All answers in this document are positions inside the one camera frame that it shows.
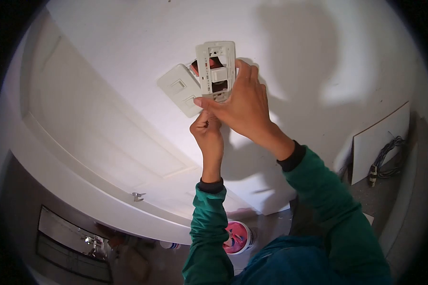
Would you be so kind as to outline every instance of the wire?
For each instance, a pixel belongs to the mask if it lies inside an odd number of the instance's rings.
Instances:
[[[376,179],[378,177],[389,178],[401,172],[401,168],[403,166],[403,159],[401,159],[400,162],[397,163],[397,166],[391,169],[381,171],[381,167],[389,151],[394,149],[395,146],[401,146],[405,144],[406,144],[406,141],[401,136],[397,136],[397,137],[394,137],[393,140],[391,140],[388,144],[386,144],[381,149],[381,151],[379,151],[379,155],[377,156],[376,160],[374,161],[374,164],[372,164],[370,168],[369,183],[371,187],[374,187],[376,185]]]

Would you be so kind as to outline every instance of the light switch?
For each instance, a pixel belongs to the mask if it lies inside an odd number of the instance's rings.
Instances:
[[[211,69],[212,82],[219,82],[227,80],[227,68],[218,67]]]
[[[171,90],[173,91],[174,94],[178,94],[184,88],[185,88],[185,85],[180,79],[171,85]]]
[[[184,102],[185,102],[185,104],[187,105],[187,106],[189,106],[189,107],[193,107],[193,106],[195,106],[195,103],[194,103],[194,99],[195,99],[195,96],[191,96],[191,97],[189,97],[187,100],[185,100]]]

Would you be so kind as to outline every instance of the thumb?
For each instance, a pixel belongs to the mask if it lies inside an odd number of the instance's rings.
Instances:
[[[220,103],[204,97],[195,98],[194,104],[213,114],[220,109]]]

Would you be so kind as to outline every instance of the wall plate frame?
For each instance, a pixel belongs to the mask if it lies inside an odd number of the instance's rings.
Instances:
[[[206,42],[202,45],[197,45],[195,52],[197,55],[202,97],[214,99],[220,103],[224,102],[230,97],[231,89],[236,79],[234,42]],[[209,59],[219,56],[225,56],[226,66],[211,69]],[[216,91],[213,88],[213,84],[222,83],[223,81],[227,81],[227,87]]]

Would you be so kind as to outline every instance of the white board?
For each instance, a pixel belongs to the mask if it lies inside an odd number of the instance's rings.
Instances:
[[[371,165],[379,151],[395,136],[406,139],[409,130],[410,103],[406,102],[396,111],[354,136],[354,165],[352,185],[369,175]],[[382,165],[398,153],[398,148],[388,152]]]

